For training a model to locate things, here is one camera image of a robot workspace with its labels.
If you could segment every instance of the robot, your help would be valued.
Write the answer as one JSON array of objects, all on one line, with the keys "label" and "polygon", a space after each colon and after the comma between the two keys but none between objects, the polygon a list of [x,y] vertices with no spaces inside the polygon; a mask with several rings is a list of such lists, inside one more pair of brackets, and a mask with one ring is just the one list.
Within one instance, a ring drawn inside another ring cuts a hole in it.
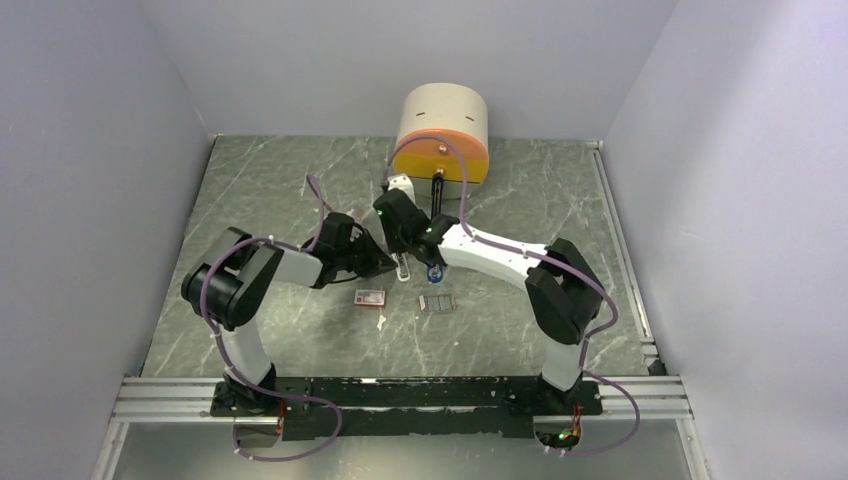
[{"label": "robot", "polygon": [[[473,269],[527,293],[536,322],[546,336],[546,358],[539,375],[278,377],[262,347],[255,319],[272,281],[321,289],[342,272],[369,278],[397,267],[365,228],[348,215],[332,212],[324,219],[320,234],[304,243],[312,247],[308,253],[255,242],[230,256],[224,268],[207,279],[211,265],[222,254],[252,238],[231,227],[186,275],[181,294],[198,315],[202,313],[201,287],[208,282],[208,316],[219,325],[220,340],[240,374],[225,371],[210,414],[233,418],[279,416],[281,420],[285,416],[283,440],[328,436],[337,417],[330,408],[307,400],[315,395],[344,412],[344,425],[334,432],[338,436],[482,432],[500,433],[506,438],[536,438],[562,450],[573,448],[579,442],[579,428],[565,434],[561,426],[545,425],[534,418],[571,415],[579,419],[603,412],[598,384],[584,381],[579,362],[584,333],[598,315],[602,298],[557,267],[526,253],[516,255],[475,240],[480,234],[522,252],[548,255],[600,285],[574,244],[561,238],[551,245],[524,244],[474,228],[469,236],[457,218],[444,214],[429,218],[420,210],[405,175],[390,178],[373,207],[389,254],[409,254],[430,265]],[[261,390],[285,392],[288,400],[281,402]]]}]

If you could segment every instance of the marble table surface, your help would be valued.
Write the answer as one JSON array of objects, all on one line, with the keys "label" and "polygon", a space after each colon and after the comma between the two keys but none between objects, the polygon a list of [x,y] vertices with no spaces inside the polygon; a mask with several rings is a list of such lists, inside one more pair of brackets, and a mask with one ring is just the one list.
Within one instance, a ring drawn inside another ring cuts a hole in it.
[{"label": "marble table surface", "polygon": [[[371,208],[394,139],[386,137],[219,136],[147,356],[144,376],[217,377],[223,362],[209,330],[180,298],[183,276],[229,226],[301,243],[317,223],[304,174],[320,179],[327,202],[361,220],[384,245]],[[585,142],[492,139],[491,166],[468,200],[469,223],[531,243],[574,242],[617,302],[616,326],[593,338],[587,367],[645,375],[636,323],[613,234]],[[419,198],[429,212],[429,199]],[[458,201],[443,213],[456,215]],[[544,336],[525,293],[492,277],[448,268],[430,284],[410,257],[412,279],[394,273],[322,290],[275,282],[259,313],[265,350],[279,375],[398,377],[530,375],[544,360]],[[384,309],[355,307],[357,288],[387,292]],[[418,296],[451,293],[457,309],[422,314]],[[609,318],[606,306],[595,324]]]}]

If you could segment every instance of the cylindrical container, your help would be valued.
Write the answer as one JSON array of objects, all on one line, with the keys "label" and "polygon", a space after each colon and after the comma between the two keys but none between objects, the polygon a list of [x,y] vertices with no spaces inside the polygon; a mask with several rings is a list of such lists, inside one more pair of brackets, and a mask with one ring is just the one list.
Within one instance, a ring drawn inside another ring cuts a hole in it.
[{"label": "cylindrical container", "polygon": [[[403,104],[397,143],[421,135],[436,135],[453,144],[465,158],[468,191],[483,183],[489,171],[489,121],[486,102],[477,92],[453,83],[422,85]],[[415,193],[430,196],[433,175],[442,172],[442,198],[459,198],[462,168],[456,154],[437,140],[418,140],[398,152],[395,173],[412,179]]]}]

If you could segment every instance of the table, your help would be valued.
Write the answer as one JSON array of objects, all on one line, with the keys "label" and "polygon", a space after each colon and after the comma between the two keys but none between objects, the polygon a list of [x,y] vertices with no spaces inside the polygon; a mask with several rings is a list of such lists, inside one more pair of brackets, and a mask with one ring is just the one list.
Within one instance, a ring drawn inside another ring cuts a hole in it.
[{"label": "table", "polygon": [[[327,202],[362,222],[384,245],[370,207],[394,139],[386,137],[219,136],[186,227],[142,372],[156,377],[215,377],[223,363],[209,331],[179,295],[183,276],[221,231],[236,226],[287,242],[308,239],[317,201],[306,172],[321,181]],[[587,367],[600,374],[647,373],[620,244],[586,142],[490,141],[491,166],[468,199],[469,223],[485,232],[531,243],[556,237],[574,242],[615,299],[618,324],[591,342]],[[429,199],[419,198],[429,212]],[[458,201],[443,213],[456,215]],[[263,343],[278,375],[399,377],[530,375],[544,360],[544,336],[526,294],[476,272],[448,268],[430,284],[410,257],[412,279],[394,273],[311,290],[274,283],[258,313]],[[384,309],[355,307],[357,288],[387,292]],[[418,296],[451,293],[457,309],[421,314]],[[609,318],[604,306],[596,324]]]}]

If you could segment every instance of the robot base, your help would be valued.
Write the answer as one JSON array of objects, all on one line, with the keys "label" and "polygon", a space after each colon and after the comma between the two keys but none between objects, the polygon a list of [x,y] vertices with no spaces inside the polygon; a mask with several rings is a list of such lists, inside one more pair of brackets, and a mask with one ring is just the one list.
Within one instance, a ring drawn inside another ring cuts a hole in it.
[{"label": "robot base", "polygon": [[[344,411],[340,436],[394,436],[501,433],[504,438],[534,438],[533,417],[603,413],[598,384],[578,381],[566,394],[538,376],[349,378],[277,377],[276,391],[315,395]],[[286,440],[326,437],[336,424],[332,409],[307,402],[285,402]],[[215,388],[213,417],[280,414],[279,402],[242,401],[229,382]]]}]

